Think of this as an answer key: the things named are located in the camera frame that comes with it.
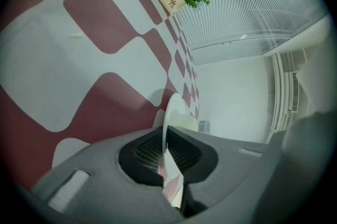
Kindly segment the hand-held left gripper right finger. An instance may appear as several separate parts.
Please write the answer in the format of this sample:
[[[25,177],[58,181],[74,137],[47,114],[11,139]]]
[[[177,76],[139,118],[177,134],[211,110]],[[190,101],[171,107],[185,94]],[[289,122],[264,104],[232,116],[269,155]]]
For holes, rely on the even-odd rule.
[[[267,144],[173,126],[167,143],[184,177],[181,211],[172,211],[168,224],[257,224],[269,178]]]

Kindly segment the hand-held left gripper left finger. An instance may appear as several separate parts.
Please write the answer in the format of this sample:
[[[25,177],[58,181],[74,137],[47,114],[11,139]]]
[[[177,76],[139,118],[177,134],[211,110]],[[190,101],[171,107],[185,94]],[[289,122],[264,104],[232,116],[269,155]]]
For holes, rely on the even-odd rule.
[[[178,224],[163,178],[137,161],[138,146],[161,149],[160,127],[89,145],[33,188],[33,208],[47,224]]]

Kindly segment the white round plate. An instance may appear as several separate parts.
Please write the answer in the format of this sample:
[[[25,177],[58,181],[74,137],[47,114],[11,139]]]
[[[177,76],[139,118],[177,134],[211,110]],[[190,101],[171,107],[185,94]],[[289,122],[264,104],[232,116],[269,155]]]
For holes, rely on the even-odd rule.
[[[176,178],[181,173],[168,150],[167,130],[171,121],[185,112],[184,100],[180,94],[174,93],[168,102],[163,121],[162,156],[158,165],[158,173],[164,180]]]

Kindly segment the round table checkered cloth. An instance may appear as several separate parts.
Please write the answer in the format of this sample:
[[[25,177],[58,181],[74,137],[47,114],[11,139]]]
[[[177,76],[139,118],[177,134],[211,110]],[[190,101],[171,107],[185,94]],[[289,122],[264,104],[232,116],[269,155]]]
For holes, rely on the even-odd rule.
[[[0,13],[0,151],[29,191],[90,144],[162,125],[174,93],[197,117],[189,45],[158,0],[8,0]]]

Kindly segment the small grey box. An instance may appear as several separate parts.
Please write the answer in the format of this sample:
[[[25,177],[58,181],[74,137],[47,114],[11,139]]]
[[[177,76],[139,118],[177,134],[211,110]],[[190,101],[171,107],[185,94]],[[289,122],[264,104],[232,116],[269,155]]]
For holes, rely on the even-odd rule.
[[[199,132],[210,134],[211,133],[211,123],[207,120],[200,120],[199,122]]]

